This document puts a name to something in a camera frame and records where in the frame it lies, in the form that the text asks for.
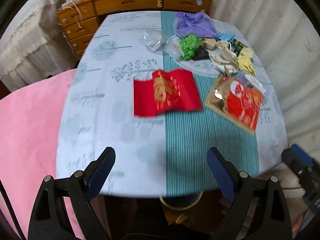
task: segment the table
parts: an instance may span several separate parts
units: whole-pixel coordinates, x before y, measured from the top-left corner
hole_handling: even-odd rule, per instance
[[[280,163],[288,146],[281,109],[260,60],[257,78],[271,95],[262,104],[256,135],[204,107],[201,112],[170,112],[155,118],[133,117],[133,79],[149,79],[156,69],[193,72],[201,101],[218,71],[209,61],[174,62],[142,45],[144,30],[174,35],[174,13],[126,12],[109,15],[85,51],[66,99],[58,139],[57,177],[83,170],[106,146],[116,163],[101,192],[131,197],[186,195],[217,188],[206,164],[206,152],[217,147],[236,168],[261,174]],[[233,25],[213,20],[249,46]]]

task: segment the drawer handle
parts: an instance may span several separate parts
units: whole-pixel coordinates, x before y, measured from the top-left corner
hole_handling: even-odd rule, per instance
[[[183,5],[193,5],[193,3],[189,0],[189,1],[186,1],[186,2],[181,2],[181,4]]]
[[[87,29],[82,28],[82,29],[77,30],[77,33],[78,33],[78,32],[82,32],[82,31],[86,31],[86,30],[87,30]]]
[[[162,0],[157,0],[157,1],[158,1],[157,3],[158,8],[162,8]]]
[[[79,13],[75,13],[73,15],[71,15],[70,17],[73,18],[73,17],[77,17],[79,15]]]
[[[121,4],[128,4],[128,3],[134,3],[134,0],[127,0],[127,1],[121,2]]]

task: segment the pink cloth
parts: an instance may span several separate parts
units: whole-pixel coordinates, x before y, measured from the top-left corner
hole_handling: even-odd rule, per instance
[[[25,236],[43,178],[56,175],[60,121],[75,72],[21,88],[0,101],[0,179]],[[0,208],[12,222],[2,198]],[[83,238],[74,214],[69,216],[76,236]]]

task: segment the floor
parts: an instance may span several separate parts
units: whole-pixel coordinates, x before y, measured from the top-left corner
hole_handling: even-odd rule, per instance
[[[174,211],[165,206],[163,209],[169,224],[174,223],[182,213],[188,212],[190,215],[189,228],[211,234],[224,217],[221,213],[223,206],[219,204],[220,198],[222,198],[220,190],[213,190],[205,192],[200,201],[190,209]],[[105,205],[112,239],[120,240],[131,226],[137,209],[136,200],[105,196]]]

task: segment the drawer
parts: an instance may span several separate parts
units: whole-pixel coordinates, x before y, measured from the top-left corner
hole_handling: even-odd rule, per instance
[[[80,38],[71,40],[70,43],[72,44],[72,47],[74,49],[75,52],[81,51],[81,50],[85,50],[89,44],[89,42],[91,41],[93,34],[89,34],[86,36],[82,36]]]
[[[95,10],[92,2],[87,2],[78,6],[82,19],[89,19],[95,16]],[[67,27],[80,21],[80,16],[76,8],[68,9],[58,14],[58,18],[63,27]]]
[[[159,9],[158,0],[95,0],[94,6],[97,15],[109,14],[115,12]]]
[[[96,17],[80,22],[82,28],[79,28],[77,23],[64,28],[64,32],[70,40],[95,33],[98,30],[98,20]]]
[[[81,50],[81,51],[76,52],[76,56],[77,56],[77,58],[78,58],[79,60],[81,60],[82,55],[84,54],[84,52],[85,52],[85,50]]]
[[[211,0],[164,0],[165,10],[197,13],[208,11]]]

